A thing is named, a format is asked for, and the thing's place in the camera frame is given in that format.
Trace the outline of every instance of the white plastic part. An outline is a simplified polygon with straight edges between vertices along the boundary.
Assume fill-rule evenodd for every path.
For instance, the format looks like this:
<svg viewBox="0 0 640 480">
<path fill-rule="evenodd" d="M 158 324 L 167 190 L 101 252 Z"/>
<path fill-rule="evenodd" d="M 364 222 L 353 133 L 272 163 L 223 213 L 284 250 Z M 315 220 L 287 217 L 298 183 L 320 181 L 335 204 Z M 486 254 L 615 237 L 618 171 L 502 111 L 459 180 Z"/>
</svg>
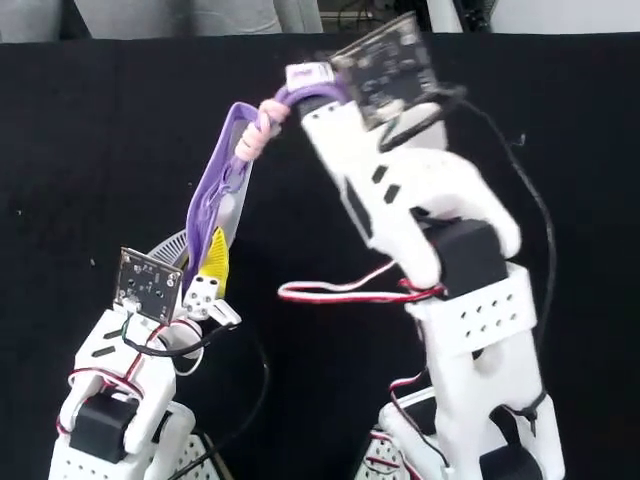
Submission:
<svg viewBox="0 0 640 480">
<path fill-rule="evenodd" d="M 149 252 L 149 256 L 173 267 L 181 267 L 187 260 L 187 232 L 174 233 Z"/>
<path fill-rule="evenodd" d="M 399 403 L 403 408 L 407 408 L 418 402 L 433 401 L 434 395 L 434 388 L 429 387 L 399 399 Z M 380 410 L 378 422 L 384 431 L 394 438 L 396 445 L 400 447 L 407 459 L 424 478 L 442 478 L 442 469 L 444 467 L 442 459 L 434 450 L 424 444 L 418 433 L 411 428 L 392 403 L 388 403 Z M 437 435 L 429 436 L 428 440 L 434 446 L 441 448 Z M 506 442 L 500 429 L 489 421 L 487 417 L 485 431 L 482 435 L 480 455 L 504 445 L 506 445 Z"/>
<path fill-rule="evenodd" d="M 412 480 L 409 470 L 402 462 L 400 449 L 393 441 L 372 438 L 355 480 Z"/>
<path fill-rule="evenodd" d="M 287 65 L 287 90 L 293 92 L 319 83 L 333 83 L 335 74 L 327 62 L 308 62 Z"/>
<path fill-rule="evenodd" d="M 395 130 L 418 123 L 436 108 L 426 104 L 408 110 Z M 436 218 L 485 220 L 495 228 L 505 258 L 520 249 L 518 225 L 478 169 L 454 153 L 419 146 L 431 129 L 432 138 L 442 132 L 439 123 L 384 154 L 378 143 L 387 126 L 365 131 L 355 102 L 320 107 L 303 118 L 302 126 L 366 245 L 396 260 L 416 287 L 440 281 L 440 261 L 411 213 L 414 207 Z"/>
<path fill-rule="evenodd" d="M 213 302 L 209 314 L 220 325 L 238 325 L 242 321 L 238 312 L 222 298 Z"/>
<path fill-rule="evenodd" d="M 218 296 L 220 284 L 213 277 L 197 275 L 184 296 L 182 307 L 191 320 L 201 322 L 210 317 L 209 310 Z"/>
<path fill-rule="evenodd" d="M 446 302 L 434 298 L 406 307 L 426 333 L 437 441 L 451 463 L 449 480 L 482 480 L 479 458 L 486 453 L 491 412 L 500 405 L 527 408 L 543 391 L 530 330 L 536 318 L 528 272 L 514 264 L 508 271 L 508 279 L 459 298 Z M 472 352 L 478 349 L 483 352 L 474 360 Z M 545 480 L 560 480 L 564 463 L 550 397 L 537 415 L 535 436 L 529 422 L 517 418 L 523 446 Z M 403 450 L 416 462 L 428 454 L 426 446 L 415 442 L 403 445 Z M 433 475 L 435 470 L 421 474 Z"/>
<path fill-rule="evenodd" d="M 97 387 L 101 385 L 102 375 L 94 369 L 125 377 L 133 364 L 137 352 L 126 346 L 118 334 L 127 318 L 126 315 L 122 310 L 106 310 L 78 350 L 74 371 L 83 370 L 83 373 L 75 376 L 71 393 L 60 410 L 60 423 L 66 430 L 73 430 L 75 415 L 82 402 L 95 394 Z M 129 322 L 127 336 L 138 344 L 145 344 L 157 325 L 144 317 L 134 315 Z M 162 344 L 157 340 L 149 345 L 162 348 Z M 124 448 L 128 453 L 138 454 L 146 448 L 167 405 L 175 395 L 173 362 L 170 358 L 143 356 L 129 381 L 141 391 L 142 398 L 136 415 L 125 432 Z"/>
<path fill-rule="evenodd" d="M 474 352 L 536 325 L 527 269 L 513 263 L 507 269 L 508 278 L 480 290 L 406 306 L 424 320 L 430 354 L 445 358 Z"/>
<path fill-rule="evenodd" d="M 138 454 L 127 455 L 113 464 L 71 448 L 69 436 L 56 440 L 49 480 L 166 480 L 204 453 L 200 438 L 190 435 L 193 413 L 183 405 L 170 403 L 172 413 L 160 432 L 158 444 L 149 442 Z M 219 480 L 210 460 L 183 477 L 185 480 Z"/>
</svg>

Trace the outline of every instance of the black wire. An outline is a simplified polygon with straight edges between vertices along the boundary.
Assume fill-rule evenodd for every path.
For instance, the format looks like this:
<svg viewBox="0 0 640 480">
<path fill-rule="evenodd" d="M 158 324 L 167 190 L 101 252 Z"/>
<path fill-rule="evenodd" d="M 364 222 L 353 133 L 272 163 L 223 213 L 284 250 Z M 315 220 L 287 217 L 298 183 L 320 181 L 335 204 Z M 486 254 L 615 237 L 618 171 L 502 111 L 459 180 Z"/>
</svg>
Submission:
<svg viewBox="0 0 640 480">
<path fill-rule="evenodd" d="M 424 331 L 424 326 L 422 325 L 421 321 L 418 321 L 418 328 L 420 329 L 420 332 L 422 333 L 422 345 L 423 345 L 423 349 L 424 349 L 424 356 L 425 356 L 425 361 L 424 364 L 427 364 L 427 350 L 426 350 L 426 346 L 424 339 L 426 338 L 426 332 Z M 424 370 L 422 370 L 422 372 L 420 372 L 420 376 L 424 375 L 426 373 L 427 369 L 425 368 Z M 393 388 L 389 389 L 389 395 L 391 396 L 391 403 L 393 403 L 393 406 L 396 407 L 396 410 L 398 410 L 398 413 L 402 416 L 402 418 L 405 419 L 405 421 L 409 424 L 409 426 L 415 430 L 415 432 L 418 434 L 418 436 L 420 437 L 420 440 L 422 440 L 422 442 L 429 447 L 431 450 L 433 450 L 434 452 L 436 452 L 438 454 L 438 456 L 442 459 L 442 463 L 444 464 L 445 468 L 449 468 L 450 464 L 449 461 L 447 460 L 447 457 L 444 455 L 444 453 L 442 452 L 442 450 L 440 450 L 438 447 L 436 447 L 433 443 L 431 443 L 428 439 L 427 436 L 422 433 L 422 430 L 420 430 L 420 427 L 418 426 L 418 424 L 415 422 L 415 420 L 411 417 L 411 415 L 409 415 L 406 410 L 404 408 L 402 408 L 402 405 L 400 405 L 400 402 L 398 402 L 398 398 L 396 397 L 396 393 L 394 391 Z"/>
<path fill-rule="evenodd" d="M 458 104 L 461 103 L 466 93 L 467 93 L 467 89 L 461 86 L 453 87 L 451 89 L 434 90 L 433 92 L 429 93 L 429 95 L 425 97 L 423 100 L 425 103 L 426 102 L 438 103 L 437 102 L 438 97 L 445 97 L 444 101 L 441 104 L 439 104 L 440 108 L 433 114 L 429 115 L 424 120 L 421 120 L 420 122 L 416 123 L 412 127 L 409 127 L 406 130 L 403 130 L 402 132 L 394 135 L 392 138 L 387 140 L 387 138 L 391 134 L 391 131 L 397 124 L 397 121 L 395 123 L 393 121 L 390 121 L 389 125 L 387 126 L 387 129 L 384 131 L 384 133 L 380 137 L 380 140 L 378 142 L 378 151 L 380 153 L 390 152 L 394 148 L 399 147 L 400 145 L 408 142 L 416 135 L 419 135 L 420 133 L 424 132 L 429 127 L 431 127 L 434 123 L 439 122 L 440 120 L 445 118 L 447 115 L 449 115 L 455 109 L 455 107 L 457 107 Z"/>
<path fill-rule="evenodd" d="M 264 346 L 262 345 L 262 342 L 258 338 L 257 333 L 254 332 L 253 336 L 254 336 L 254 342 L 258 349 L 258 353 L 260 354 L 260 360 L 262 361 L 262 369 L 264 373 L 262 377 L 263 380 L 262 380 L 262 389 L 260 390 L 260 396 L 258 397 L 258 400 L 256 400 L 256 403 L 253 406 L 251 413 L 244 420 L 244 422 L 242 422 L 240 427 L 238 427 L 238 429 L 235 432 L 231 433 L 226 438 L 223 438 L 221 441 L 217 442 L 215 445 L 211 445 L 211 443 L 209 443 L 208 438 L 206 438 L 206 435 L 204 435 L 203 433 L 203 436 L 205 436 L 205 449 L 206 449 L 205 452 L 202 455 L 200 455 L 198 458 L 194 459 L 191 463 L 187 464 L 186 466 L 178 470 L 176 473 L 171 475 L 171 477 L 169 477 L 167 480 L 179 480 L 183 476 L 188 474 L 191 470 L 193 470 L 194 468 L 198 467 L 202 463 L 212 458 L 216 453 L 218 453 L 220 450 L 226 447 L 229 443 L 231 443 L 233 440 L 235 440 L 240 435 L 242 435 L 247 430 L 247 428 L 249 428 L 249 425 L 251 425 L 251 423 L 258 416 L 258 413 L 262 409 L 265 399 L 267 398 L 269 383 L 271 381 L 271 372 L 269 369 L 267 354 L 264 351 Z"/>
<path fill-rule="evenodd" d="M 122 332 L 120 336 L 122 337 L 122 341 L 128 347 L 133 348 L 136 352 L 142 353 L 143 355 L 149 355 L 150 357 L 165 357 L 165 358 L 177 358 L 183 357 L 185 355 L 189 355 L 190 353 L 195 352 L 203 347 L 207 347 L 211 342 L 213 342 L 216 338 L 220 337 L 226 332 L 231 332 L 236 329 L 236 325 L 224 325 L 222 327 L 216 328 L 215 330 L 211 330 L 208 334 L 202 337 L 199 341 L 189 345 L 188 347 L 178 348 L 175 350 L 157 350 L 155 348 L 147 347 L 146 345 L 140 345 L 133 340 L 127 338 L 127 330 L 129 329 L 129 321 L 131 320 L 132 315 L 130 314 L 122 325 Z"/>
<path fill-rule="evenodd" d="M 540 349 L 542 347 L 542 340 L 544 338 L 545 329 L 547 327 L 547 323 L 549 320 L 549 312 L 551 311 L 551 303 L 553 302 L 553 292 L 554 292 L 555 283 L 556 283 L 556 270 L 558 266 L 558 253 L 556 249 L 556 238 L 555 238 L 555 231 L 553 227 L 553 221 L 551 219 L 551 213 L 549 212 L 549 208 L 547 207 L 544 200 L 542 199 L 542 195 L 540 195 L 540 192 L 538 192 L 536 187 L 533 185 L 533 182 L 531 181 L 529 176 L 526 174 L 524 167 L 520 163 L 520 160 L 518 160 L 518 158 L 511 151 L 511 148 L 509 148 L 507 139 L 504 137 L 503 133 L 498 128 L 498 125 L 496 124 L 495 120 L 493 120 L 493 118 L 488 113 L 480 110 L 478 107 L 473 105 L 468 100 L 463 99 L 461 100 L 460 103 L 464 107 L 471 110 L 480 118 L 483 118 L 487 122 L 491 130 L 493 130 L 495 135 L 498 137 L 498 141 L 502 146 L 503 150 L 505 151 L 507 158 L 511 163 L 511 166 L 515 170 L 518 177 L 520 177 L 520 180 L 522 181 L 522 183 L 524 183 L 524 186 L 527 188 L 527 190 L 533 197 L 534 201 L 536 202 L 536 205 L 540 210 L 540 214 L 542 215 L 542 219 L 545 224 L 545 230 L 547 234 L 547 257 L 548 257 L 547 284 L 545 288 L 544 300 L 542 302 L 542 308 L 540 310 L 540 319 L 538 321 L 538 326 L 536 328 L 536 346 L 538 349 L 538 353 L 540 353 Z"/>
</svg>

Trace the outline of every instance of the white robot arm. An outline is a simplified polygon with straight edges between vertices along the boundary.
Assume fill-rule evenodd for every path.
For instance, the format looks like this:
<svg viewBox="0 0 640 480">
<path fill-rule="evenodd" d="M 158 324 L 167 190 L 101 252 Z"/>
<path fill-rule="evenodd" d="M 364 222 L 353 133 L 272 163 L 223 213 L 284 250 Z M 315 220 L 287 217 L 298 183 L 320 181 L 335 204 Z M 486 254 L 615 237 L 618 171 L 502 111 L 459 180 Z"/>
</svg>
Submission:
<svg viewBox="0 0 640 480">
<path fill-rule="evenodd" d="M 197 321 L 240 322 L 217 298 L 217 279 L 196 277 L 183 304 L 180 280 L 179 269 L 123 249 L 114 306 L 75 356 L 49 480 L 167 480 L 211 448 L 206 438 L 192 433 L 191 410 L 173 401 L 176 374 L 182 372 L 174 370 L 172 359 L 143 355 L 124 342 L 126 336 L 148 348 L 177 350 L 201 340 Z M 185 355 L 195 362 L 191 371 L 202 354 L 203 347 Z M 208 460 L 181 478 L 220 476 Z"/>
<path fill-rule="evenodd" d="M 338 52 L 332 63 L 355 100 L 325 104 L 302 119 L 365 244 L 391 257 L 414 291 L 443 287 L 439 297 L 406 303 L 433 386 L 381 410 L 356 478 L 560 480 L 564 463 L 531 332 L 529 276 L 507 261 L 520 249 L 517 223 L 472 163 L 425 148 L 429 130 L 381 148 L 391 128 L 411 128 L 439 108 L 403 98 L 388 115 L 395 79 L 405 82 L 396 95 L 409 91 L 403 65 L 426 56 L 410 23 L 401 18 Z M 404 47 L 415 48 L 416 57 L 407 58 Z M 392 391 L 414 380 L 398 381 Z M 419 428 L 405 408 L 427 426 Z M 510 426 L 513 435 L 505 433 Z"/>
</svg>

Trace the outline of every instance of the purple fabric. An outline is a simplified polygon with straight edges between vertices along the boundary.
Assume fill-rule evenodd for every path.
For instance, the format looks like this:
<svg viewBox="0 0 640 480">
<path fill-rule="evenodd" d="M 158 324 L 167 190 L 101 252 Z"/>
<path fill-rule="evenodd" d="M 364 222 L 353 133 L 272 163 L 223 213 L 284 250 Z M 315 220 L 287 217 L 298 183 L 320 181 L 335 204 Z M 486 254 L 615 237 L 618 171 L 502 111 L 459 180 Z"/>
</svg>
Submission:
<svg viewBox="0 0 640 480">
<path fill-rule="evenodd" d="M 312 96 L 326 96 L 340 103 L 346 103 L 349 100 L 344 88 L 334 84 L 314 85 L 292 93 L 289 93 L 286 87 L 282 87 L 274 98 L 276 101 L 292 107 L 296 102 Z M 220 138 L 211 159 L 193 194 L 187 212 L 189 265 L 184 275 L 184 291 L 189 288 L 191 280 L 206 259 L 222 197 L 227 193 L 237 192 L 244 183 L 248 164 L 233 155 L 235 145 L 230 145 L 233 125 L 239 120 L 255 124 L 257 118 L 258 110 L 255 107 L 241 102 L 233 104 L 222 126 Z M 237 173 L 235 185 L 230 183 L 234 176 L 233 173 Z"/>
</svg>

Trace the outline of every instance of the black fabric backdrop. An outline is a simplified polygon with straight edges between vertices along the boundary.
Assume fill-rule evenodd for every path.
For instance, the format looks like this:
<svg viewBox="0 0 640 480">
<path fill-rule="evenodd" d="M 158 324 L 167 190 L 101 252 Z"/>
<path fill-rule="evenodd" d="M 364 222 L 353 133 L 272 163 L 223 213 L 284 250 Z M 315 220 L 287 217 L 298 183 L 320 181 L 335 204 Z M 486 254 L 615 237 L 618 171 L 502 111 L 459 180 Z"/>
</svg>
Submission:
<svg viewBox="0 0 640 480">
<path fill-rule="evenodd" d="M 568 478 L 634 478 L 640 36 L 428 40 L 440 78 L 467 85 L 509 139 L 523 135 L 514 148 L 555 220 L 559 277 L 541 363 Z M 119 247 L 145 251 L 182 228 L 230 104 L 257 104 L 287 62 L 349 41 L 0 45 L 2 478 L 46 478 L 66 374 L 109 305 Z M 540 299 L 535 205 L 485 125 L 456 114 L 448 128 L 521 224 L 518 261 Z M 381 261 L 292 118 L 255 166 L 232 249 L 228 300 L 257 327 L 273 369 L 259 419 L 224 451 L 236 478 L 348 478 L 389 381 L 421 368 L 412 322 L 398 307 L 285 304 L 276 289 L 346 281 Z M 179 381 L 178 399 L 214 439 L 259 390 L 248 338 L 241 329 L 212 345 Z"/>
</svg>

